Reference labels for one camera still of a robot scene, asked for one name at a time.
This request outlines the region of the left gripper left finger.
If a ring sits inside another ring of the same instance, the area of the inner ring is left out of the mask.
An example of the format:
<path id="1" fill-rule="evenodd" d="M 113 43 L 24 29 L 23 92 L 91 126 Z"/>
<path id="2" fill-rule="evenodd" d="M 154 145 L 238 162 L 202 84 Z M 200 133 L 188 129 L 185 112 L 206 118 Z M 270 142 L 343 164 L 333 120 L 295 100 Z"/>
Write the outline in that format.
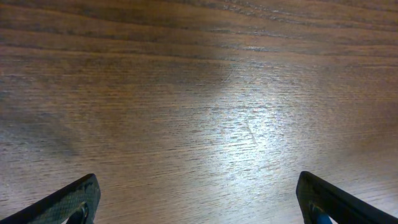
<path id="1" fill-rule="evenodd" d="M 101 198 L 98 180 L 87 174 L 23 210 L 1 224 L 93 224 Z"/>

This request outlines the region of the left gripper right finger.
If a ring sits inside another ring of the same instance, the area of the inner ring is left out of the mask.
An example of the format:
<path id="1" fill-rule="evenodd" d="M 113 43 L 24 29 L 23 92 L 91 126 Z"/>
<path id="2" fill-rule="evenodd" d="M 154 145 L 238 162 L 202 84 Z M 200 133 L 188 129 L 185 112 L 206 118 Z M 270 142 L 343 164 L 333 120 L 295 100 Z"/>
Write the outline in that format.
<path id="1" fill-rule="evenodd" d="M 318 176 L 300 173 L 296 196 L 305 224 L 316 223 L 391 223 L 397 218 L 352 196 Z"/>

